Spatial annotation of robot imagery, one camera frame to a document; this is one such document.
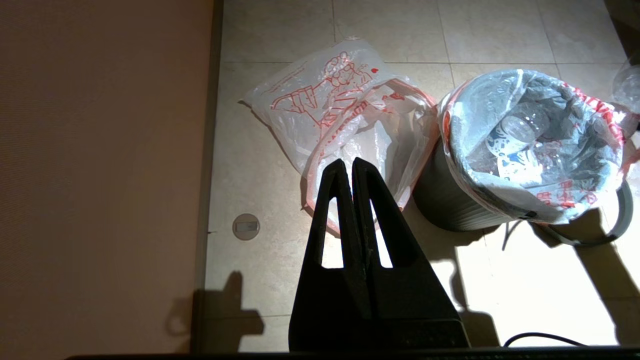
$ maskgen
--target plastic bag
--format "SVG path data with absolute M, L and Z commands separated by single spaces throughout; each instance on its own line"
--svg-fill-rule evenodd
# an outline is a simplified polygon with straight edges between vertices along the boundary
M 550 127 L 533 146 L 571 164 L 553 183 L 533 180 L 524 187 L 522 181 L 477 172 L 467 161 L 520 102 L 543 105 L 551 119 Z M 498 214 L 565 224 L 598 206 L 601 198 L 614 194 L 621 185 L 625 139 L 619 123 L 624 114 L 559 79 L 520 69 L 485 74 L 447 95 L 438 105 L 438 114 L 447 163 L 456 182 Z M 526 156 L 509 160 L 521 162 L 518 166 L 537 167 Z
M 392 74 L 363 40 L 345 40 L 292 63 L 244 101 L 307 179 L 311 209 L 324 168 L 336 159 L 351 168 L 356 157 L 378 168 L 402 208 L 438 138 L 435 101 Z M 339 232 L 335 199 L 327 223 Z

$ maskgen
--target wall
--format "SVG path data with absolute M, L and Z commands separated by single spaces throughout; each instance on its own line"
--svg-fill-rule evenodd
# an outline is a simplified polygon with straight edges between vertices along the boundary
M 186 351 L 211 1 L 0 2 L 0 358 Z

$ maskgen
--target clear plastic bottle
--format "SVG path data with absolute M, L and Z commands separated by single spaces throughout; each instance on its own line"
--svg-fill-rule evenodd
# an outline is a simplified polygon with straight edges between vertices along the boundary
M 486 139 L 467 158 L 472 169 L 500 176 L 499 158 L 504 161 L 532 145 L 549 127 L 549 117 L 541 104 L 517 104 L 491 130 Z

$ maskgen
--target floor drain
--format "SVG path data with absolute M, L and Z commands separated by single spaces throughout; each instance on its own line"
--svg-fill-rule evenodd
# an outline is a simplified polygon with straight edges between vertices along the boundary
M 259 231 L 260 222 L 251 214 L 242 214 L 234 220 L 234 235 L 240 240 L 251 240 Z

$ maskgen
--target trash can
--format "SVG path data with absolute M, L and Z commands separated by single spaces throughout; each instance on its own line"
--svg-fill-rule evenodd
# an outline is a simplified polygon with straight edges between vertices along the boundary
M 484 229 L 512 220 L 478 204 L 456 184 L 438 142 L 413 190 L 418 210 L 433 225 L 449 231 Z
M 522 115 L 530 109 L 536 114 Z M 526 142 L 510 138 L 509 117 L 539 131 Z M 442 229 L 471 231 L 518 218 L 567 224 L 622 184 L 621 115 L 548 75 L 513 69 L 467 81 L 440 102 L 438 121 L 442 139 L 413 198 Z M 475 158 L 485 152 L 493 158 L 478 166 Z

